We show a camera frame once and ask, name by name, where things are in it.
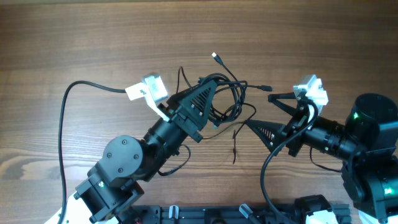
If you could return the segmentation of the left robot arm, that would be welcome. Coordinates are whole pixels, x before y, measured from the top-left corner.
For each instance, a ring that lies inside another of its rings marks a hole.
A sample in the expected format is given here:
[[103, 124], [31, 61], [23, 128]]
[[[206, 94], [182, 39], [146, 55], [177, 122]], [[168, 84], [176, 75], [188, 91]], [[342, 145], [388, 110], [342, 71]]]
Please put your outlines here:
[[170, 156], [178, 154], [187, 137], [202, 140], [199, 133], [208, 121], [217, 89], [214, 80], [172, 96], [158, 75], [144, 77], [123, 93], [130, 100], [144, 98], [159, 120], [142, 139], [118, 136], [105, 147], [102, 158], [89, 170], [87, 179], [71, 196], [64, 196], [61, 209], [49, 223], [101, 223], [120, 219], [143, 195], [140, 180], [150, 181]]

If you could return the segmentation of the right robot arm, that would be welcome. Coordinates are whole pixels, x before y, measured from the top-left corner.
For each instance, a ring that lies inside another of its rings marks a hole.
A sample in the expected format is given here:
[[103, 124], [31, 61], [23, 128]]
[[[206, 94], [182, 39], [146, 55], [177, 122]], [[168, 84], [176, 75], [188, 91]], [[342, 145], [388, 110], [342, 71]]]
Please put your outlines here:
[[340, 124], [319, 116], [315, 101], [304, 94], [299, 94], [295, 108], [282, 102], [293, 97], [293, 93], [269, 95], [269, 102], [291, 115], [288, 124], [246, 122], [270, 151], [261, 177], [283, 147], [295, 157], [307, 145], [342, 161], [339, 173], [355, 208], [378, 223], [393, 223], [397, 217], [397, 105], [384, 95], [365, 93], [356, 98], [345, 124]]

